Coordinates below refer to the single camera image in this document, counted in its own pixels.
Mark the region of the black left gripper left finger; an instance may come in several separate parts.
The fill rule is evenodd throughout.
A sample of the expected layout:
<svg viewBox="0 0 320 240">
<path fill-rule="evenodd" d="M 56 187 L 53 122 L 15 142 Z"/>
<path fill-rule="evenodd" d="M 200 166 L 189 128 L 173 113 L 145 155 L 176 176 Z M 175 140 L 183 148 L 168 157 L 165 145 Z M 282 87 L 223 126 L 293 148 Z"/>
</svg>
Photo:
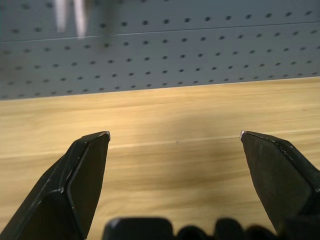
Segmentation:
<svg viewBox="0 0 320 240">
<path fill-rule="evenodd" d="M 108 131 L 75 140 L 39 178 L 0 234 L 2 240 L 85 240 L 100 199 Z"/>
</svg>

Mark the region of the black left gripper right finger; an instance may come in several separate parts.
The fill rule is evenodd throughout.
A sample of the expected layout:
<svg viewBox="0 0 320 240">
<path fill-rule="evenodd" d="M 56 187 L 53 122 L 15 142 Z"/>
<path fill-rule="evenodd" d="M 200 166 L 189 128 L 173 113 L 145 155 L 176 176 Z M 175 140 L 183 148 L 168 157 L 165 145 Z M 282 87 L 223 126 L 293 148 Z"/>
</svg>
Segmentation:
<svg viewBox="0 0 320 240">
<path fill-rule="evenodd" d="M 255 191 L 279 235 L 320 233 L 320 171 L 287 140 L 242 131 Z"/>
</svg>

